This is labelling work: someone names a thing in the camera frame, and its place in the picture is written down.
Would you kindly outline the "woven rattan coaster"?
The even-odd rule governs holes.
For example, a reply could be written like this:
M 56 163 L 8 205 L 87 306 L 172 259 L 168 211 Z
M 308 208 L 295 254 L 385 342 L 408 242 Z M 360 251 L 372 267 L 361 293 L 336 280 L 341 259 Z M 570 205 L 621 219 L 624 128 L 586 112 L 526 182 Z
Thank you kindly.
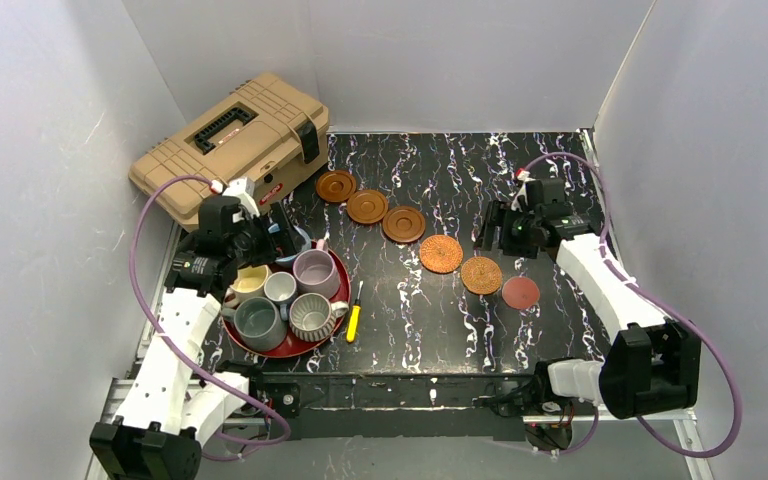
M 432 235 L 420 245 L 421 264 L 438 274 L 454 272 L 463 261 L 463 250 L 459 242 L 450 236 Z
M 476 295 L 491 295 L 502 286 L 501 268 L 488 257 L 469 258 L 461 266 L 460 274 L 464 287 Z

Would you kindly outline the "red apple coaster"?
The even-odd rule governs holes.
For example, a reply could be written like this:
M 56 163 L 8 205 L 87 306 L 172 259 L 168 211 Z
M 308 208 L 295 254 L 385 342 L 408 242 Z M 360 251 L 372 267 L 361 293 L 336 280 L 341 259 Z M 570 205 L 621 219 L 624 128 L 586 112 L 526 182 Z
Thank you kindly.
M 512 309 L 526 310 L 539 302 L 540 290 L 530 278 L 512 277 L 502 286 L 502 299 Z

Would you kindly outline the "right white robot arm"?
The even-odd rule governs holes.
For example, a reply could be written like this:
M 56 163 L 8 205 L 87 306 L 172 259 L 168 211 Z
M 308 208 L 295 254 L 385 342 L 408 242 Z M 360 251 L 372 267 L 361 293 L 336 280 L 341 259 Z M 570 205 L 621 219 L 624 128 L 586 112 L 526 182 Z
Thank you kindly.
M 519 175 L 510 201 L 489 203 L 475 247 L 534 259 L 547 253 L 579 287 L 609 335 L 602 361 L 541 361 L 533 398 L 603 405 L 618 419 L 692 407 L 698 396 L 701 340 L 634 292 L 587 217 L 575 213 L 560 179 Z

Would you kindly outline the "dark grey mug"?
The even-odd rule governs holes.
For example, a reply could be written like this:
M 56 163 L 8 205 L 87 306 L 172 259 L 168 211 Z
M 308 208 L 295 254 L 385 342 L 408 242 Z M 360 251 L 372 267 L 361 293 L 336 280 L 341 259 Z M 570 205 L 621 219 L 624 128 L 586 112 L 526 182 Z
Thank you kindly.
M 252 351 L 273 350 L 286 338 L 288 328 L 279 308 L 265 297 L 249 298 L 235 309 L 223 308 L 221 313 L 225 320 L 231 321 L 232 330 Z

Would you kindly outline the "light blue mug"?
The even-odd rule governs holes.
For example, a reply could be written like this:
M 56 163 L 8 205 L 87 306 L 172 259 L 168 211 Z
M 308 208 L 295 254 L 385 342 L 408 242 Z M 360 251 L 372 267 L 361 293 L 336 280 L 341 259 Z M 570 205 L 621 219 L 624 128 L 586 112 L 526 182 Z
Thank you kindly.
M 312 245 L 310 235 L 301 227 L 294 226 L 294 231 L 291 233 L 291 239 L 297 249 L 297 253 L 286 257 L 278 258 L 275 264 L 283 269 L 292 269 L 292 266 L 297 259 L 298 255 L 309 250 Z

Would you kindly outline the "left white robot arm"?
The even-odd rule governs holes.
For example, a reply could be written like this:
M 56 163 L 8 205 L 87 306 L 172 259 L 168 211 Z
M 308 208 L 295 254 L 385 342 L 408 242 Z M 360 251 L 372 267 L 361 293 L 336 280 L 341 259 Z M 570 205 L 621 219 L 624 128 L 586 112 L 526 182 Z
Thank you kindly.
M 132 284 L 155 333 L 112 421 L 96 423 L 90 434 L 91 450 L 110 479 L 195 478 L 204 444 L 246 404 L 281 426 L 280 441 L 290 435 L 287 420 L 249 394 L 247 377 L 212 374 L 198 359 L 239 269 L 296 252 L 290 221 L 279 203 L 252 215 L 230 196 L 208 198 L 198 217 L 198 229 L 175 250 L 160 309 L 148 306 L 139 284 Z

